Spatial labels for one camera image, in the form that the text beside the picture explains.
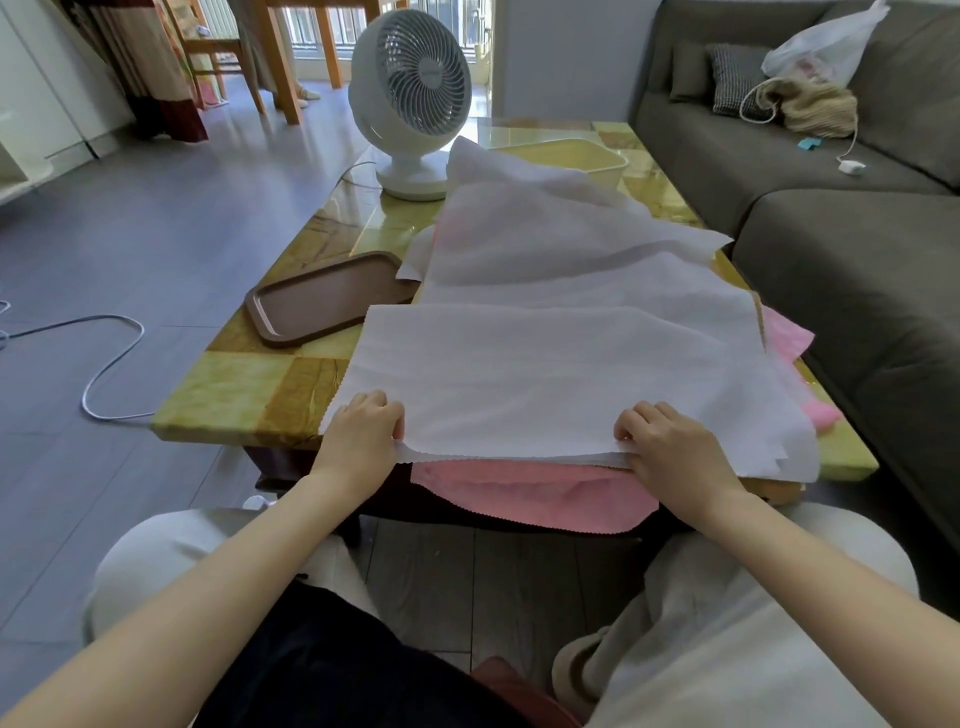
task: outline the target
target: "fan base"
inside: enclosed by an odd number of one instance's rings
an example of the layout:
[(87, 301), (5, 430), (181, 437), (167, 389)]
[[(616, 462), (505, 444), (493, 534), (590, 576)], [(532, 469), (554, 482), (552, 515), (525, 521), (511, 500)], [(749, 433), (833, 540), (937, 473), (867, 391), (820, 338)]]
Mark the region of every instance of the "fan base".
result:
[(447, 152), (423, 157), (391, 157), (377, 163), (376, 180), (383, 189), (400, 200), (430, 202), (446, 197)]

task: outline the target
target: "white plastic bag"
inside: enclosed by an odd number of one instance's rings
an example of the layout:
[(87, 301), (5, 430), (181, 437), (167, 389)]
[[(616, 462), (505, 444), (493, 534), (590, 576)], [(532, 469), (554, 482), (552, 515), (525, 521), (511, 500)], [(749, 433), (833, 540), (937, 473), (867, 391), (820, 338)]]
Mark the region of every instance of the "white plastic bag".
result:
[(860, 64), (876, 24), (887, 16), (886, 0), (869, 9), (800, 31), (763, 60), (768, 78), (799, 78), (846, 87)]

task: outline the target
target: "white cable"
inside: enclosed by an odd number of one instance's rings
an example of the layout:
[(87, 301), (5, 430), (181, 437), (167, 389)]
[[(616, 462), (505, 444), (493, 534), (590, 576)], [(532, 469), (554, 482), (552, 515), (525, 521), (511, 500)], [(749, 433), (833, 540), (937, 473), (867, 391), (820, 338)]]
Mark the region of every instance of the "white cable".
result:
[(762, 121), (758, 121), (757, 119), (749, 119), (749, 118), (747, 118), (747, 116), (743, 113), (743, 108), (747, 105), (747, 102), (750, 100), (750, 97), (753, 96), (756, 92), (760, 91), (760, 89), (761, 89), (765, 84), (769, 84), (771, 81), (776, 81), (776, 80), (777, 80), (777, 78), (766, 79), (766, 80), (764, 80), (764, 81), (761, 81), (759, 84), (755, 85), (753, 88), (751, 88), (751, 89), (747, 92), (747, 95), (743, 97), (743, 101), (740, 102), (740, 118), (741, 118), (741, 119), (743, 119), (744, 121), (749, 121), (751, 124), (769, 124), (771, 121), (773, 121), (774, 119), (777, 118), (777, 114), (778, 114), (778, 112), (780, 111), (780, 108), (777, 106), (777, 102), (774, 102), (774, 106), (773, 106), (773, 108), (772, 108), (771, 111), (770, 111), (770, 118), (769, 118), (769, 119), (764, 119), (764, 120), (762, 120)]
[[(6, 313), (10, 309), (11, 309), (11, 304), (9, 301), (0, 301), (0, 314)], [(102, 314), (97, 314), (96, 316), (82, 316), (79, 319), (69, 319), (68, 321), (59, 321), (55, 324), (48, 324), (47, 326), (43, 326), (43, 327), (28, 328), (25, 331), (18, 331), (17, 333), (7, 333), (6, 331), (0, 329), (0, 350), (5, 349), (7, 347), (7, 344), (12, 339), (19, 339), (21, 336), (29, 336), (32, 333), (49, 331), (51, 328), (65, 327), (65, 326), (69, 326), (70, 324), (80, 324), (84, 321), (99, 321), (100, 319), (116, 319), (117, 321), (122, 321), (125, 324), (130, 324), (131, 326), (136, 327), (138, 333), (136, 334), (136, 338), (133, 339), (132, 343), (129, 346), (127, 346), (119, 354), (114, 356), (110, 360), (109, 364), (107, 364), (107, 366), (105, 366), (99, 372), (97, 372), (97, 374), (93, 376), (93, 379), (91, 379), (86, 384), (86, 386), (84, 387), (84, 393), (81, 394), (80, 396), (81, 410), (83, 410), (84, 414), (87, 417), (89, 417), (91, 420), (96, 420), (97, 422), (102, 422), (102, 423), (120, 422), (122, 420), (137, 420), (141, 417), (152, 417), (153, 415), (156, 414), (156, 412), (141, 412), (138, 415), (115, 415), (112, 417), (108, 417), (105, 415), (98, 415), (96, 412), (90, 409), (90, 405), (86, 401), (87, 397), (90, 394), (90, 389), (93, 387), (94, 384), (97, 383), (97, 380), (101, 376), (106, 374), (107, 370), (110, 367), (112, 367), (114, 364), (120, 361), (120, 359), (122, 359), (124, 356), (129, 354), (131, 351), (133, 351), (133, 347), (135, 347), (137, 344), (140, 343), (140, 339), (143, 338), (143, 334), (146, 332), (147, 329), (145, 329), (143, 324), (141, 324), (136, 319), (132, 319), (129, 316), (120, 316), (119, 314), (115, 314), (115, 313), (102, 313)]]
[(853, 151), (853, 146), (856, 144), (856, 135), (859, 131), (860, 131), (860, 114), (854, 111), (853, 112), (853, 141), (851, 141), (850, 146), (847, 147), (847, 151), (837, 158), (837, 161), (842, 162), (843, 158)]

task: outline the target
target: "chair leg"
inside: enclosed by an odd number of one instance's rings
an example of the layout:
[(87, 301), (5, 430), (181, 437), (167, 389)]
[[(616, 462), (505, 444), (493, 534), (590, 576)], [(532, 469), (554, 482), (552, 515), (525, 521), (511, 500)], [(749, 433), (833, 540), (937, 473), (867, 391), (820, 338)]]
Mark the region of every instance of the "chair leg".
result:
[(241, 54), (236, 54), (237, 63), (240, 66), (240, 73), (243, 75), (244, 81), (247, 82), (247, 88), (250, 90), (250, 95), (253, 97), (253, 105), (256, 107), (256, 112), (261, 116), (267, 113), (267, 110), (263, 108), (263, 97), (260, 96), (260, 89), (256, 85), (256, 80), (253, 78), (253, 73), (250, 72), (250, 69), (244, 64), (241, 59)]
[(200, 111), (206, 111), (204, 90), (200, 88), (200, 79), (193, 73), (193, 69), (191, 69), (190, 78), (193, 79), (193, 88), (197, 92), (197, 109)]
[(340, 77), (340, 62), (337, 60), (337, 46), (333, 42), (333, 29), (330, 28), (330, 16), (326, 8), (317, 8), (317, 25), (320, 26), (320, 40), (324, 45), (326, 56), (326, 71), (330, 76), (330, 85), (342, 88), (343, 79)]
[[(217, 54), (210, 54), (210, 65), (213, 67), (213, 70), (220, 70), (220, 62), (217, 61)], [(227, 87), (224, 85), (224, 76), (222, 73), (217, 74), (217, 87), (220, 88), (220, 98), (224, 101), (227, 100)]]

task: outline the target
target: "red curtain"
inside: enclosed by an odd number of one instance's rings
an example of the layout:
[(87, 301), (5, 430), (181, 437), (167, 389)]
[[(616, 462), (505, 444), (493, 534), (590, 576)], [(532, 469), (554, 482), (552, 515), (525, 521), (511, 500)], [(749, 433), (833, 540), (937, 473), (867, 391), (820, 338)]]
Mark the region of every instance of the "red curtain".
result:
[(113, 66), (142, 135), (167, 133), (188, 142), (208, 139), (154, 0), (61, 3)]

